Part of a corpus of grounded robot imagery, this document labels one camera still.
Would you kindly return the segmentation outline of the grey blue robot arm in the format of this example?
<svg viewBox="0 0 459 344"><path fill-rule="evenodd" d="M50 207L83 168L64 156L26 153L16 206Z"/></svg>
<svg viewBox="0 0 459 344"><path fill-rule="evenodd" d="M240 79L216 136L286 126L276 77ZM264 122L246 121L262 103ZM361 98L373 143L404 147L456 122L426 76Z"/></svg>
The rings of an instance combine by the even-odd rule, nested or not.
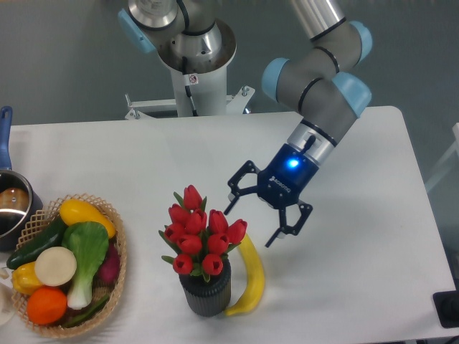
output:
<svg viewBox="0 0 459 344"><path fill-rule="evenodd" d="M297 62L274 59L263 72L262 90L301 122L266 168L248 161L228 182L232 204L256 194L278 211L275 237L300 232L312 211L300 199L303 189L372 98L350 73L372 49L370 31L348 21L335 1L291 6L313 48ZM237 45L216 8L215 1L129 1L118 12L127 38L143 53L156 52L169 69L181 117L229 112L227 65Z"/></svg>

